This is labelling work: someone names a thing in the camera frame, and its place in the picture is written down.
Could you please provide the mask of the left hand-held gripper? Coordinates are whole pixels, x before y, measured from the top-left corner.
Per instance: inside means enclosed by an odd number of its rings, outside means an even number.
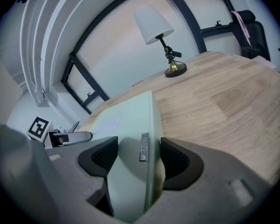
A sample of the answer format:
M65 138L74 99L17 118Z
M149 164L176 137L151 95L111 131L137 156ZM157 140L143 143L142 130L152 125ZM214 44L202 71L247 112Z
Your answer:
M51 136L53 133L68 132L68 145L90 141L93 137L93 134L91 132L74 132L79 123L80 122L77 121L70 129L68 129L67 126L54 124L52 120L46 120L40 117L36 117L32 124L29 126L26 134L31 140L41 142L45 148L53 147L51 141Z

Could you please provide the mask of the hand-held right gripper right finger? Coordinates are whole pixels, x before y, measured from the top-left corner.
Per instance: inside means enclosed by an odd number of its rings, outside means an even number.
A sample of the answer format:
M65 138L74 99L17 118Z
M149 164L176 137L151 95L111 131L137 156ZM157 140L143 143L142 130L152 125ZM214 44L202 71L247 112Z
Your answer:
M163 191L142 224L240 224L268 197L271 186L235 156L161 138Z

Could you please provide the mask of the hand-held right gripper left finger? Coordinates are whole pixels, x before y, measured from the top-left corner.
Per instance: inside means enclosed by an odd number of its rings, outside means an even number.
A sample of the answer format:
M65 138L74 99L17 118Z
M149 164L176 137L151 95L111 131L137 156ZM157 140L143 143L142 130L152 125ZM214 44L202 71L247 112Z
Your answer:
M117 224L108 191L107 175L118 155L118 137L47 150L60 201L62 224Z

